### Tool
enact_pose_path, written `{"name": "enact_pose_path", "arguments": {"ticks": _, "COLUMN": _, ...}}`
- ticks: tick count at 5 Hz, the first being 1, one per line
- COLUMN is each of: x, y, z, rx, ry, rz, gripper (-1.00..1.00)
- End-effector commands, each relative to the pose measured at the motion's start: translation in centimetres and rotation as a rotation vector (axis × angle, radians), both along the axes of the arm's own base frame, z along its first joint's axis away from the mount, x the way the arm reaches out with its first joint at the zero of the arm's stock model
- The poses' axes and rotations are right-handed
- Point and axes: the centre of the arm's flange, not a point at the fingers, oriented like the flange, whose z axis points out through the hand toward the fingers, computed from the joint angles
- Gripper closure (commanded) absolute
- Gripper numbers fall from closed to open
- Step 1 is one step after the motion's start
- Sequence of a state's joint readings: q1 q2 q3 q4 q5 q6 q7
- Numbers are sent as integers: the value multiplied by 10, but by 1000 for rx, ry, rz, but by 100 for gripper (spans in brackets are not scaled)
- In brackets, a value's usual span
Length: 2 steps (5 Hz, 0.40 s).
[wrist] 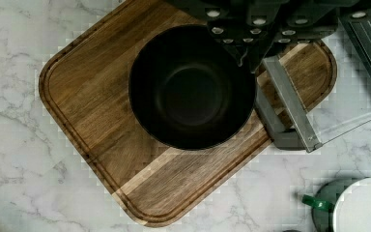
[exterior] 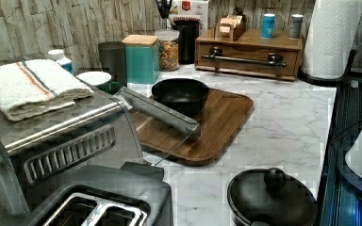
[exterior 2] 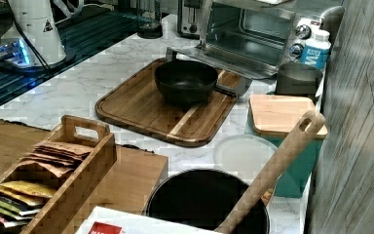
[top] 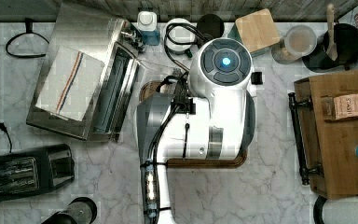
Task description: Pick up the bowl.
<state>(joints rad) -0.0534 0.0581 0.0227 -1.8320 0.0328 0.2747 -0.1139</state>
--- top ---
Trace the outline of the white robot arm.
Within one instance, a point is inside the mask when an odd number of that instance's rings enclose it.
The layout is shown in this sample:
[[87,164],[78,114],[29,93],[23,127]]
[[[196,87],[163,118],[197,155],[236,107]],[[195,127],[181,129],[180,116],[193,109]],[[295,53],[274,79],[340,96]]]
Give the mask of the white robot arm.
[[167,169],[234,167],[255,132],[250,93],[253,60],[240,42],[205,43],[174,93],[156,92],[138,104],[134,133],[139,149],[144,224],[175,224]]

